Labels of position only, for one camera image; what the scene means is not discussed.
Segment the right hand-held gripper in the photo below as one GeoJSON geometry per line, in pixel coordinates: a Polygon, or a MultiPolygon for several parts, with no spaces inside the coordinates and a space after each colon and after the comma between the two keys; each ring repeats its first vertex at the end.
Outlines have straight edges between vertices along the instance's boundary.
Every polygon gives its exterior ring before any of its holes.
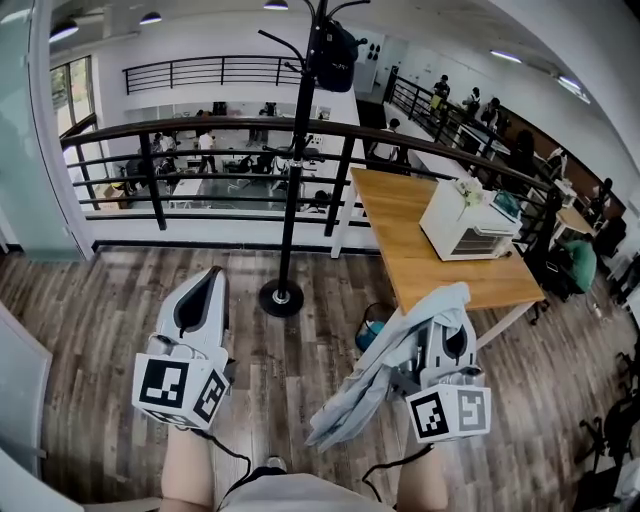
{"type": "Polygon", "coordinates": [[[392,390],[406,403],[417,442],[451,441],[490,431],[491,390],[485,385],[484,371],[473,365],[476,343],[470,323],[463,323],[453,335],[452,328],[427,321],[418,335],[420,377],[397,369],[392,372],[392,390]],[[462,368],[440,375],[431,372],[452,368],[453,362],[462,368]]]}

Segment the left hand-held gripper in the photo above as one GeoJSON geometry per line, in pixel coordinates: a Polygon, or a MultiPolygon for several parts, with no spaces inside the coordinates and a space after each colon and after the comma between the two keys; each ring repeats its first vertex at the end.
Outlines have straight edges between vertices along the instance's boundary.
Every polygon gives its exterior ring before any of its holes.
{"type": "Polygon", "coordinates": [[[221,267],[173,290],[162,302],[158,334],[135,357],[132,405],[161,423],[210,429],[230,388],[224,374],[229,356],[222,348],[228,328],[228,279],[221,267]]]}

